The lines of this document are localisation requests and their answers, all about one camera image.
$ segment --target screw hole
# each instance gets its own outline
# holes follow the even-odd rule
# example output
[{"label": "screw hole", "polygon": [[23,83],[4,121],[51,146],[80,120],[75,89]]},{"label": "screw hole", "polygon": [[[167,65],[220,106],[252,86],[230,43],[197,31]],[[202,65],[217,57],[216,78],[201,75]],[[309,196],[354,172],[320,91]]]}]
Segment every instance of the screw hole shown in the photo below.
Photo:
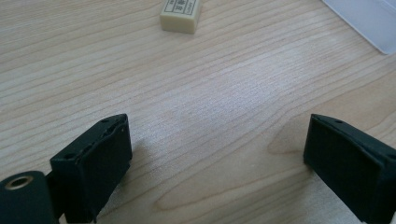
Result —
[{"label": "screw hole", "polygon": [[76,154],[69,153],[69,154],[64,155],[64,158],[67,160],[70,160],[70,159],[73,159],[75,156],[76,156]]},{"label": "screw hole", "polygon": [[30,182],[32,182],[33,177],[30,175],[20,176],[6,184],[6,189],[14,190],[14,189],[21,189],[27,186]]}]

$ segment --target metal ring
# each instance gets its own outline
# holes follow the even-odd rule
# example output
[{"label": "metal ring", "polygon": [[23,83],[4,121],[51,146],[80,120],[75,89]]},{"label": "metal ring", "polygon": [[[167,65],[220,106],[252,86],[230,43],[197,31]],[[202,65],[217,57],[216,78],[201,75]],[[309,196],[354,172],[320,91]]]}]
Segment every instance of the metal ring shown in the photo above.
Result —
[{"label": "metal ring", "polygon": [[30,175],[23,175],[23,176],[19,176],[11,181],[9,181],[6,184],[6,189],[8,190],[14,190],[14,189],[21,189],[25,186],[27,186],[28,184],[30,184],[30,182],[33,181],[33,177]]}]

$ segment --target wood grain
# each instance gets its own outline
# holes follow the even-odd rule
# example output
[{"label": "wood grain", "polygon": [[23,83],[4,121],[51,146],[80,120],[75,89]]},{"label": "wood grain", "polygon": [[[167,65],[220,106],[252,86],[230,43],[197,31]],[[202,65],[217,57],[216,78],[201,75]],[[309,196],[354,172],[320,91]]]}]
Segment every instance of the wood grain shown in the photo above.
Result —
[{"label": "wood grain", "polygon": [[0,1],[0,178],[127,113],[133,165],[99,223],[360,223],[302,162],[309,116],[396,147],[396,55],[317,0]]}]

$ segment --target black clamp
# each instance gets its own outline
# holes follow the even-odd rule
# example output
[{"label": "black clamp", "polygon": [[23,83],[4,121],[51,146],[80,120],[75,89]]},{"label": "black clamp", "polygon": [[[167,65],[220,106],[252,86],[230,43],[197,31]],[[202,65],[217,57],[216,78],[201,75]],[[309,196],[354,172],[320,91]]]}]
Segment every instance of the black clamp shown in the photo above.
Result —
[{"label": "black clamp", "polygon": [[52,171],[0,182],[0,223],[96,222],[132,159],[128,117],[102,119],[50,159]]},{"label": "black clamp", "polygon": [[360,219],[390,223],[396,211],[396,150],[339,120],[312,115],[304,161]]}]

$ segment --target black plastic part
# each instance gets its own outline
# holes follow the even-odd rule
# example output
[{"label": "black plastic part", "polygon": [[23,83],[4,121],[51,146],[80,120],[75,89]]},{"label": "black plastic part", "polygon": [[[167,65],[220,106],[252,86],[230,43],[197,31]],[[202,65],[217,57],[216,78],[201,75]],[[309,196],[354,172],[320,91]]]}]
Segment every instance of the black plastic part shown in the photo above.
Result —
[{"label": "black plastic part", "polygon": [[390,223],[396,211],[396,150],[347,123],[312,115],[304,161],[360,219]]},{"label": "black plastic part", "polygon": [[0,182],[0,223],[95,221],[130,167],[132,147],[124,114],[93,125],[51,160],[52,172],[26,172]]},{"label": "black plastic part", "polygon": [[96,221],[130,167],[128,118],[103,119],[50,159],[53,176],[65,191],[67,222]]},{"label": "black plastic part", "polygon": [[0,188],[0,223],[59,223],[43,173],[30,171],[10,176],[0,182]]}]

